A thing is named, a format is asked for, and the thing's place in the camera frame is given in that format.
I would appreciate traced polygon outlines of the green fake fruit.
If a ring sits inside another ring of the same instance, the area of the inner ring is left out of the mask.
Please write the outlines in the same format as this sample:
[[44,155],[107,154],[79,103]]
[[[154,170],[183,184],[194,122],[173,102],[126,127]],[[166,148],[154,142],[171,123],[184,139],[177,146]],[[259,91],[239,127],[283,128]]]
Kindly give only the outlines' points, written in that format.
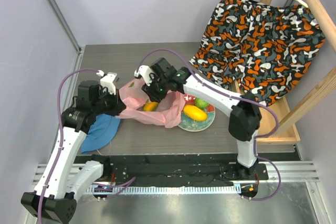
[[209,106],[209,103],[200,98],[195,98],[194,105],[199,109],[203,110]]

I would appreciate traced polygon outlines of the blue bucket hat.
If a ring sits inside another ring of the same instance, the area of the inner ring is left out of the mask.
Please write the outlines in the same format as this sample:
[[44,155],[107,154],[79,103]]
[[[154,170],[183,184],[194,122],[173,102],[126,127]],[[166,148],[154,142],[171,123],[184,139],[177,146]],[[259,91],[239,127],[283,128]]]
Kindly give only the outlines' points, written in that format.
[[98,115],[80,147],[81,154],[89,154],[108,145],[115,137],[120,122],[121,119],[114,116]]

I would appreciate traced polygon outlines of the red teal floral plate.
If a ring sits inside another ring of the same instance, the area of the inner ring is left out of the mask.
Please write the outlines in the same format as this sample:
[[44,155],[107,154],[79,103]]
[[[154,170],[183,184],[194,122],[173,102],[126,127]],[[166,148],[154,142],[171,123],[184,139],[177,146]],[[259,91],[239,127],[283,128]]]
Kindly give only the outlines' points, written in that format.
[[[195,98],[196,97],[192,95],[186,94],[184,96],[185,105],[194,105]],[[186,116],[182,110],[181,121],[178,127],[180,127],[183,130],[189,131],[189,132],[200,132],[200,131],[207,129],[214,122],[215,107],[209,104],[209,106],[203,109],[203,111],[207,113],[207,119],[205,121],[199,122],[199,121],[195,121],[189,118],[188,116]]]

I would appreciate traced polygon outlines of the pink plastic bag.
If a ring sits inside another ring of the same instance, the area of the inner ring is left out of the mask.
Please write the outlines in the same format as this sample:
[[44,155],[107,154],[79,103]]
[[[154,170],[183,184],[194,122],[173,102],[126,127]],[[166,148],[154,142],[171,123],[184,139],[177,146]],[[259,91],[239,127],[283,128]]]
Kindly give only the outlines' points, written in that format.
[[119,95],[126,109],[119,115],[121,119],[133,119],[143,124],[154,124],[173,128],[181,122],[181,113],[185,106],[184,94],[169,91],[154,111],[144,111],[143,107],[150,99],[141,90],[144,81],[133,79],[125,84]]

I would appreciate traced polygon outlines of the yellow orange fake mango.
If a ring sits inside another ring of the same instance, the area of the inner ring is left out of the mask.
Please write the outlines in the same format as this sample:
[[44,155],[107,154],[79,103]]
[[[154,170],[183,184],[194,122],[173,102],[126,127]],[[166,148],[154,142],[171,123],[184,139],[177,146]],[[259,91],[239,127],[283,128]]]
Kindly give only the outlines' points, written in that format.
[[185,105],[183,108],[183,112],[186,116],[195,121],[201,122],[207,119],[207,113],[195,105]]

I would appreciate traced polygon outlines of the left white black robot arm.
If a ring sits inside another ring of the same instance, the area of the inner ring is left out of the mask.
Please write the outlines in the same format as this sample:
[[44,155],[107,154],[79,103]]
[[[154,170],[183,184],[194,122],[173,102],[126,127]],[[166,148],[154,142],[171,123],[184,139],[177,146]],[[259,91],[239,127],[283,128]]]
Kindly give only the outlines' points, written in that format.
[[44,173],[32,192],[25,192],[21,204],[34,217],[69,223],[77,203],[95,180],[107,181],[112,174],[108,158],[93,158],[69,178],[78,150],[96,117],[117,116],[126,109],[113,80],[83,81],[78,95],[61,114],[57,143]]

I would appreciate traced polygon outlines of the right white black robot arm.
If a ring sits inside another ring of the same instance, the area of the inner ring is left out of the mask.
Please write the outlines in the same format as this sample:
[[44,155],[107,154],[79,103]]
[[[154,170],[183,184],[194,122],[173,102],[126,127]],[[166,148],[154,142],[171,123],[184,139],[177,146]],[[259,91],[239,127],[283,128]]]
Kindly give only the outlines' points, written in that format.
[[229,118],[228,131],[237,141],[236,173],[242,179],[255,175],[258,158],[254,140],[261,112],[252,97],[222,89],[189,67],[177,70],[165,58],[151,66],[139,66],[134,77],[144,80],[142,90],[153,102],[161,102],[169,91],[174,91],[200,98],[222,111]]

